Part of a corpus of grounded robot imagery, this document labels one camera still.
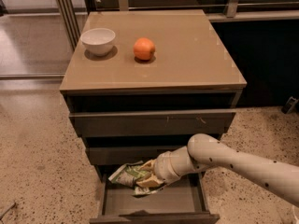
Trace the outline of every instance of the white bowl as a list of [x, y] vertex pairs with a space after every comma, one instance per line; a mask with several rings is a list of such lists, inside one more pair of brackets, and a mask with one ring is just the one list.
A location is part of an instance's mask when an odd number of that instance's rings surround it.
[[114, 46], [115, 33], [107, 28], [91, 29], [81, 36], [85, 48], [96, 56], [105, 56]]

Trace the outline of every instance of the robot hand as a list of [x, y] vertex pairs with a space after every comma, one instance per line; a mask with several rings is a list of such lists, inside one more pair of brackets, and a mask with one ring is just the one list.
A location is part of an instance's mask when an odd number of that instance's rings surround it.
[[230, 169], [299, 206], [299, 167], [234, 150], [206, 134], [196, 134], [186, 147], [165, 152], [144, 165], [156, 180], [165, 184], [216, 166]]

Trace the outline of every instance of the concrete floor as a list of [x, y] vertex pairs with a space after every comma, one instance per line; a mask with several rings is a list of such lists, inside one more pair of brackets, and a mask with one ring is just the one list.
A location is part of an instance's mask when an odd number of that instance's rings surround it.
[[[85, 16], [79, 16], [80, 27]], [[59, 16], [0, 17], [0, 74], [64, 72], [72, 51]], [[100, 181], [68, 120], [60, 81], [0, 81], [0, 213], [3, 222], [88, 223]], [[299, 115], [240, 108], [222, 142], [299, 166]], [[292, 206], [235, 173], [215, 168], [204, 187], [218, 224], [291, 224]]]

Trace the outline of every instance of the speckled floor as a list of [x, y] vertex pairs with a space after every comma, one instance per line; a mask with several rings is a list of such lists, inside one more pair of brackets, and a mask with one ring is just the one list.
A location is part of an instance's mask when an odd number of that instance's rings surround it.
[[[43, 27], [39, 39], [51, 40], [53, 46], [52, 51], [41, 49], [38, 56], [33, 49], [42, 42], [31, 37], [38, 32], [34, 19], [12, 20], [0, 18], [0, 26], [6, 28], [0, 29], [0, 39], [6, 35], [14, 42], [6, 52], [1, 46], [0, 73], [36, 71], [34, 66], [38, 72], [65, 70], [71, 52], [59, 17], [51, 22], [38, 19]], [[18, 60], [10, 63], [11, 56]], [[97, 216], [101, 185], [68, 120], [59, 86], [59, 81], [0, 81], [0, 213], [17, 203], [4, 216], [5, 224], [88, 223]], [[299, 166], [298, 129], [298, 113], [285, 115], [280, 107], [242, 108], [221, 140], [229, 147]], [[204, 186], [210, 212], [221, 216], [218, 224], [292, 223], [289, 203], [229, 170], [207, 171]]]

